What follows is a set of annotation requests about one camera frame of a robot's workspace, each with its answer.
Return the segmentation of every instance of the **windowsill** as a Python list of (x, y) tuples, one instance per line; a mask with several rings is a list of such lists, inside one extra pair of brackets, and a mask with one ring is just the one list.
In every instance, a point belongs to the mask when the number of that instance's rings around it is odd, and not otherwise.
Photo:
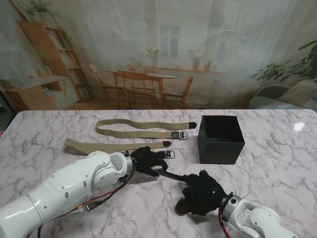
[(143, 68), (172, 70), (172, 71), (187, 71), (187, 72), (196, 72), (196, 73), (222, 73), (221, 71), (204, 71), (204, 70), (193, 70), (193, 69), (183, 69), (183, 68), (162, 68), (162, 67), (154, 67), (154, 66), (143, 66)]

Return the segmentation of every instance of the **belt buckle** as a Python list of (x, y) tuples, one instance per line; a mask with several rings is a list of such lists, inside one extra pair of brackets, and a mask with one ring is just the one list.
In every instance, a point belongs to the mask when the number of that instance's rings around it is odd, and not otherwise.
[(179, 132), (179, 139), (180, 139), (180, 140), (187, 140), (187, 139), (188, 139), (188, 134), (187, 134), (187, 132), (181, 130), (181, 131)]
[(174, 159), (175, 158), (175, 151), (165, 150), (165, 156), (167, 159)]

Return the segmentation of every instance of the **belt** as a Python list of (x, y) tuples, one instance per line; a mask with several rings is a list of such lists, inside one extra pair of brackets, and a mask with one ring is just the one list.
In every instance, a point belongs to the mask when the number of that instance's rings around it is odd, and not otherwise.
[(127, 124), (137, 129), (161, 128), (166, 130), (184, 130), (194, 129), (195, 122), (187, 123), (166, 123), (166, 122), (136, 122), (127, 119), (109, 119), (100, 120), (96, 123), (96, 132), (103, 135), (114, 136), (118, 138), (147, 138), (147, 139), (180, 139), (187, 140), (188, 134), (185, 131), (159, 132), (159, 131), (116, 131), (100, 129), (102, 125)]
[[(159, 131), (116, 131), (108, 129), (100, 129), (102, 125), (110, 124), (127, 124), (137, 129), (149, 129), (149, 128), (162, 128), (166, 130), (182, 130), (182, 129), (194, 129), (197, 124), (195, 122), (187, 123), (166, 123), (166, 122), (136, 122), (127, 119), (109, 119), (100, 120), (96, 123), (96, 132), (103, 135), (114, 136), (118, 138), (155, 138), (155, 139), (181, 139), (186, 140), (188, 138), (185, 131), (172, 131), (172, 132), (159, 132)], [(154, 142), (154, 143), (133, 143), (133, 144), (103, 144), (103, 143), (82, 143), (73, 139), (66, 139), (64, 145), (83, 152), (84, 154), (90, 154), (95, 151), (104, 151), (109, 154), (119, 151), (136, 150), (140, 147), (150, 146), (151, 149), (159, 149), (169, 147), (170, 141)]]

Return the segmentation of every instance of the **open box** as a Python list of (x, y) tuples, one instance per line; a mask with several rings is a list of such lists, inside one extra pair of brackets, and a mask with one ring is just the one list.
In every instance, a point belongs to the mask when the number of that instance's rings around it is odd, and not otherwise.
[(245, 142), (236, 116), (203, 116), (198, 133), (201, 164), (234, 165)]

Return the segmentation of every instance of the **wooden bookshelf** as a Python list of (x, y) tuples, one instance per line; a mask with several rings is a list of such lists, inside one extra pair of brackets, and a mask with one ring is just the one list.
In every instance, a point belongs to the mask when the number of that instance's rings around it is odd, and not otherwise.
[(92, 98), (87, 78), (66, 33), (37, 22), (21, 21), (20, 25), (30, 42), (49, 55), (44, 62), (52, 74), (69, 78), (80, 102)]

